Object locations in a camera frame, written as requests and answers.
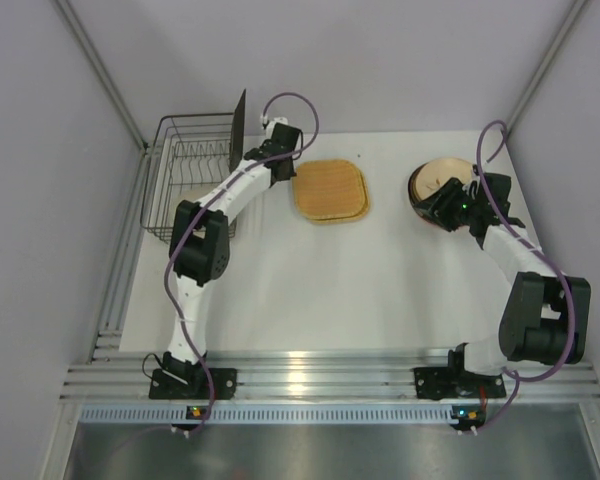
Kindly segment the orange woven square plate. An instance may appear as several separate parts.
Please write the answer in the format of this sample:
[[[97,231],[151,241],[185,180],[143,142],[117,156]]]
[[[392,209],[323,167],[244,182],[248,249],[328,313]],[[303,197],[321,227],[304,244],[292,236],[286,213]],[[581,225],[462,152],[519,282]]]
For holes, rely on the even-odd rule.
[[[300,164],[292,179],[297,210],[313,219],[356,214],[364,202],[361,174],[355,164],[344,159]]]

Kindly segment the dark square plate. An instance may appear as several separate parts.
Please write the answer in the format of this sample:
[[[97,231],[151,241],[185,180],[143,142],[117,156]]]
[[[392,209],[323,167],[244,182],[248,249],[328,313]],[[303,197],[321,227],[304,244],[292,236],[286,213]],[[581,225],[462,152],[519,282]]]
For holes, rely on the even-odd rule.
[[[243,158],[244,129],[246,110],[246,90],[242,91],[238,104],[233,113],[230,144],[229,144],[229,172],[234,172]]]

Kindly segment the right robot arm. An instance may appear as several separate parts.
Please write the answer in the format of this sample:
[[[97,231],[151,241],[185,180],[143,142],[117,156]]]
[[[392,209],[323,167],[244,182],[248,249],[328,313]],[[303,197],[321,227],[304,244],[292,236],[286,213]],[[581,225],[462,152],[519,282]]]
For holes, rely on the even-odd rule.
[[[544,380],[585,353],[591,285],[564,273],[534,244],[525,224],[509,214],[510,177],[486,174],[469,183],[451,177],[424,203],[425,215],[448,232],[466,227],[495,261],[510,293],[495,334],[465,343],[463,361],[446,372],[449,389],[470,396],[483,374],[509,372],[515,362],[537,362]]]

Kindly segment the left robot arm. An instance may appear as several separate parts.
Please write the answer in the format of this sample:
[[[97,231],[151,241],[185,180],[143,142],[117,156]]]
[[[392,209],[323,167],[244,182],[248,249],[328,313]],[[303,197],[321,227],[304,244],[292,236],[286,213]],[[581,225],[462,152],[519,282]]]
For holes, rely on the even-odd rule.
[[[176,207],[164,273],[165,293],[176,313],[167,352],[183,363],[174,369],[171,384],[185,397],[205,388],[206,374],[195,365],[207,352],[212,282],[230,261],[229,226],[249,202],[294,175],[293,159],[303,146],[299,128],[273,121],[265,140],[244,154],[226,180],[201,199],[183,200]]]

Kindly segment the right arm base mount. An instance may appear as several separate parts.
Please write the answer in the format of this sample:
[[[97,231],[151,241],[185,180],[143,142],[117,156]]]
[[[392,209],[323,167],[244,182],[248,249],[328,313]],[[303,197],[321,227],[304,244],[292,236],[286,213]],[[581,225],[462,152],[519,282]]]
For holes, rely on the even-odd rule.
[[[482,394],[488,399],[507,396],[501,376],[456,371],[448,366],[418,367],[413,374],[418,399],[479,399]]]

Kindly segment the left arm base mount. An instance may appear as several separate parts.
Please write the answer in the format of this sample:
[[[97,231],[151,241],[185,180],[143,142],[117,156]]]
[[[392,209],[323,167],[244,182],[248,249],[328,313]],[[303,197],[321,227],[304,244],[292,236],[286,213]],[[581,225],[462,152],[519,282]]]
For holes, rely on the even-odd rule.
[[[237,388],[237,370],[232,368],[210,369],[214,398],[230,400]],[[152,372],[148,397],[151,400],[205,400],[211,398],[211,388],[206,373],[195,369],[193,376],[185,379],[163,369]]]

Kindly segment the aluminium rail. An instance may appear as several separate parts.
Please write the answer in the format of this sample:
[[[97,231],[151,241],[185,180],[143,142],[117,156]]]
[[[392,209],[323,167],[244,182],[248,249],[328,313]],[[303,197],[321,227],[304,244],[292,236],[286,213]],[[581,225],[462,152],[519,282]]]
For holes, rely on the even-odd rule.
[[[237,371],[238,401],[371,402],[416,399],[413,370],[442,366],[442,350],[407,352],[244,352],[210,355],[212,367]],[[140,401],[149,393],[155,363],[113,352],[69,367],[60,391],[64,401]]]

